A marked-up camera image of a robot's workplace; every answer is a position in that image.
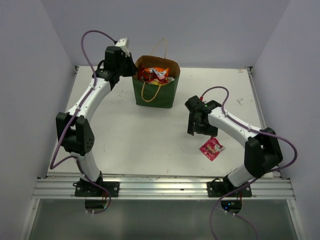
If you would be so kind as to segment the red Doritos bag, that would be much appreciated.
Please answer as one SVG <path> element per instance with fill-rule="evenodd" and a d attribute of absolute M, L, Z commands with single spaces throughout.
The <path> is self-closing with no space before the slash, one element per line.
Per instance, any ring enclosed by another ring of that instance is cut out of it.
<path fill-rule="evenodd" d="M 149 83 L 150 82 L 150 72 L 149 72 L 149 68 L 145 67 L 143 64 L 141 64 L 138 68 L 138 79 L 140 81 L 143 81 L 145 83 Z"/>

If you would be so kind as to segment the small pink candy bag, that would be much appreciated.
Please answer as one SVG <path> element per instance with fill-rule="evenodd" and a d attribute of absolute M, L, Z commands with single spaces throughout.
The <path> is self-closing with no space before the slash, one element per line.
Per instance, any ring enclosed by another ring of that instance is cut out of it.
<path fill-rule="evenodd" d="M 213 162 L 218 155 L 225 149 L 223 145 L 219 143 L 217 138 L 211 137 L 204 145 L 202 145 L 199 150 L 211 161 Z"/>

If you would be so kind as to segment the Fox's fruits candy bag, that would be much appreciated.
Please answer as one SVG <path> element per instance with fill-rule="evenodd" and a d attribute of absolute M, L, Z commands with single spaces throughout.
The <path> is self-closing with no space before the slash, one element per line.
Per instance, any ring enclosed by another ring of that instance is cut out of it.
<path fill-rule="evenodd" d="M 143 78 L 148 84 L 164 85 L 169 83 L 169 68 L 150 67 L 143 70 Z"/>

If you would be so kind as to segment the green paper bag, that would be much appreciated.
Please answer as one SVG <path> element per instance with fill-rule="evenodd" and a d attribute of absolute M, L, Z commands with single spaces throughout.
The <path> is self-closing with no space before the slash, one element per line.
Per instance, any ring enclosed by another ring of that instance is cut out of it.
<path fill-rule="evenodd" d="M 179 83 L 180 66 L 177 62 L 167 58 L 168 42 L 162 38 L 164 42 L 164 56 L 143 55 L 135 62 L 137 67 L 136 74 L 132 77 L 133 91 L 136 104 L 144 107 L 170 109 L 173 107 L 175 95 Z M 162 69 L 169 68 L 169 77 L 175 78 L 174 81 L 167 84 L 150 84 L 138 79 L 139 66 L 144 65 L 145 68 L 159 67 Z"/>

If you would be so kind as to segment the silver foil packet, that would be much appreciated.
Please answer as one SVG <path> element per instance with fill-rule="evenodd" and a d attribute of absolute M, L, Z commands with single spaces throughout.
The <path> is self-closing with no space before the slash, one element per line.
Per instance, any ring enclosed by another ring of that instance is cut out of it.
<path fill-rule="evenodd" d="M 167 81 L 170 83 L 170 82 L 173 82 L 175 80 L 175 78 L 174 77 L 168 77 L 167 78 Z"/>

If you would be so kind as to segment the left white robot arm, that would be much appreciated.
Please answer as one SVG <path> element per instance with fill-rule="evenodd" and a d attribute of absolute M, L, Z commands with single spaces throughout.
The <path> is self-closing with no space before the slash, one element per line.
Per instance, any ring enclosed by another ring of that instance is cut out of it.
<path fill-rule="evenodd" d="M 120 39 L 105 50 L 104 60 L 93 71 L 89 86 L 66 113 L 56 116 L 58 146 L 63 147 L 80 170 L 80 177 L 88 182 L 86 190 L 92 196 L 103 193 L 104 184 L 98 179 L 101 171 L 96 165 L 92 148 L 95 136 L 91 119 L 102 100 L 113 90 L 121 77 L 132 77 L 137 72 L 127 40 Z"/>

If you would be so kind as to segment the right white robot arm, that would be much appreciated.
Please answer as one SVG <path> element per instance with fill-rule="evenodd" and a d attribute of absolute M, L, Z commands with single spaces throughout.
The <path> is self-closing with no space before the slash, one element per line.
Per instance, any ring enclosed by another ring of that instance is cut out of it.
<path fill-rule="evenodd" d="M 222 182 L 213 185 L 222 189 L 227 196 L 235 196 L 241 186 L 248 181 L 261 178 L 283 160 L 279 142 L 272 137 L 275 131 L 271 128 L 250 128 L 245 122 L 235 118 L 238 125 L 223 112 L 222 105 L 214 100 L 204 103 L 198 96 L 193 96 L 185 102 L 189 111 L 187 133 L 217 137 L 218 130 L 236 140 L 244 147 L 244 162 L 227 174 Z"/>

